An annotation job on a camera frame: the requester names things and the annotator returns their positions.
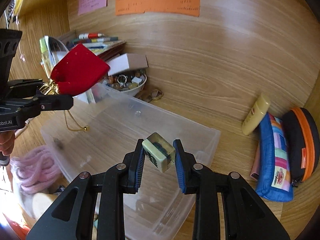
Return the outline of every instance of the finger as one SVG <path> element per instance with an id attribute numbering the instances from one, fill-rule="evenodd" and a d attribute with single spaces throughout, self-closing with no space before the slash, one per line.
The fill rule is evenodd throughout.
<path id="1" fill-rule="evenodd" d="M 15 138 L 16 137 L 13 134 L 11 136 L 11 138 L 6 143 L 4 143 L 3 145 L 0 145 L 0 151 L 3 152 L 3 151 L 6 151 L 7 149 L 9 149 L 12 146 L 12 144 L 14 144 Z"/>
<path id="2" fill-rule="evenodd" d="M 3 145 L 9 141 L 13 134 L 14 131 L 0 132 L 0 145 Z"/>
<path id="3" fill-rule="evenodd" d="M 4 156 L 9 156 L 9 155 L 12 153 L 13 148 L 14 148 L 14 142 L 13 142 L 13 144 L 12 144 L 8 149 L 6 149 L 5 151 L 3 151 L 2 154 L 3 154 Z"/>

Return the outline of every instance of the small cardboard box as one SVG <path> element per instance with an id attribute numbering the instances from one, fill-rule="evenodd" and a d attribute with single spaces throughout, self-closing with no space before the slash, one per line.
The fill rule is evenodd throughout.
<path id="1" fill-rule="evenodd" d="M 116 75 L 121 72 L 147 68 L 148 62 L 146 55 L 126 53 L 107 62 L 110 66 L 108 75 Z"/>

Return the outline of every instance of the pink braided cord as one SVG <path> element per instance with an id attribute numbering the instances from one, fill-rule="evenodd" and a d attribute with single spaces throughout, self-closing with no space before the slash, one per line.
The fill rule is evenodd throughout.
<path id="1" fill-rule="evenodd" d="M 13 157 L 11 166 L 16 182 L 28 194 L 50 187 L 61 174 L 47 145 L 33 149 L 22 158 Z"/>

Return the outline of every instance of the blue pencil case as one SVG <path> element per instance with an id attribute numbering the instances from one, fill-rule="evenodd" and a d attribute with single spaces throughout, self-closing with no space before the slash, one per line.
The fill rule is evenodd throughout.
<path id="1" fill-rule="evenodd" d="M 260 128 L 260 171 L 256 192 L 271 201 L 293 199 L 286 140 L 282 121 L 267 113 Z"/>

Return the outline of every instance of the orange label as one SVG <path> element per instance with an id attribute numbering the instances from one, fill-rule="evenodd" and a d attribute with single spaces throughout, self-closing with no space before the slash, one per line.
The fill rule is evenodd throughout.
<path id="1" fill-rule="evenodd" d="M 302 148 L 302 158 L 301 158 L 301 168 L 306 168 L 306 162 L 307 162 L 307 150 L 305 148 Z"/>
<path id="2" fill-rule="evenodd" d="M 200 0 L 116 0 L 116 15 L 144 12 L 199 16 Z"/>

